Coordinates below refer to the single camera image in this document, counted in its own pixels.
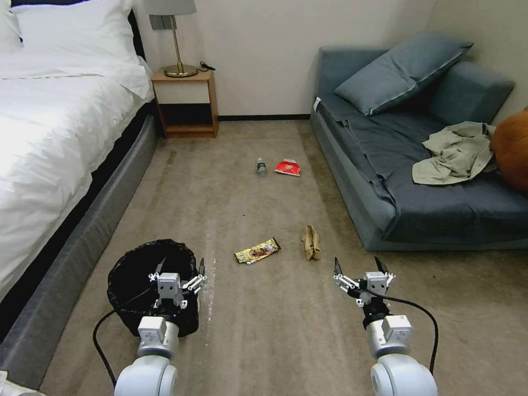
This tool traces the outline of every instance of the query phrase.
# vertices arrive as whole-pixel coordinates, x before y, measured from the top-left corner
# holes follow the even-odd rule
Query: baseboard
[[[280,121],[310,119],[309,114],[219,115],[219,121]]]

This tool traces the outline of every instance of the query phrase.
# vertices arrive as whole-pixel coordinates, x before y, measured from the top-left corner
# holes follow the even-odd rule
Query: gray bed base
[[[149,166],[157,144],[148,115],[133,146],[97,195],[0,345],[9,379],[38,389],[73,307]]]
[[[383,240],[383,231],[376,224],[395,211],[394,207],[381,200],[361,176],[333,137],[319,109],[312,112],[310,123],[366,250],[498,250],[525,249],[528,246],[528,239],[482,245],[413,244]]]

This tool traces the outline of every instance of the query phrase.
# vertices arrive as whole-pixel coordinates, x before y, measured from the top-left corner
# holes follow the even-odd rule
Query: beige carpet
[[[268,176],[255,175],[265,159]],[[302,177],[272,173],[298,160]],[[303,225],[321,236],[323,260],[307,262]],[[233,253],[270,237],[282,251],[253,266]],[[86,284],[42,385],[49,395],[110,395],[91,340],[110,305],[106,278],[127,250],[158,238],[185,242],[210,278],[197,333],[180,342],[177,395],[373,395],[362,312],[332,282],[333,258],[346,274],[374,269],[361,247],[308,122],[222,123],[215,140],[161,143],[112,241]],[[391,295],[436,315],[441,395],[528,392],[528,253],[384,252],[397,274]],[[432,326],[394,304],[413,325],[413,355],[427,365]],[[100,332],[116,376],[137,339],[119,318]]]

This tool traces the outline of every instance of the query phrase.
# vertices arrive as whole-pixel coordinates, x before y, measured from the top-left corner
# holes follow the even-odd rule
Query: wastebasket
[[[149,274],[173,272],[180,275],[183,283],[198,275],[194,253],[183,243],[172,239],[148,242],[130,250],[121,257],[108,274],[108,300],[114,308],[127,302],[150,286]],[[117,314],[135,335],[143,316],[155,316],[154,303],[158,298],[156,288],[135,299]],[[178,337],[184,337],[198,330],[198,303],[194,294],[188,298],[185,309],[179,307],[170,318],[179,328]]]

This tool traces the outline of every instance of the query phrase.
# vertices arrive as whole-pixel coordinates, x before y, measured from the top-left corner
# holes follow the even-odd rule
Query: bed frame
[[[145,57],[131,13],[136,53]],[[0,304],[0,370],[38,389],[77,298],[106,248],[154,153],[159,130],[144,105],[92,174],[85,197]]]

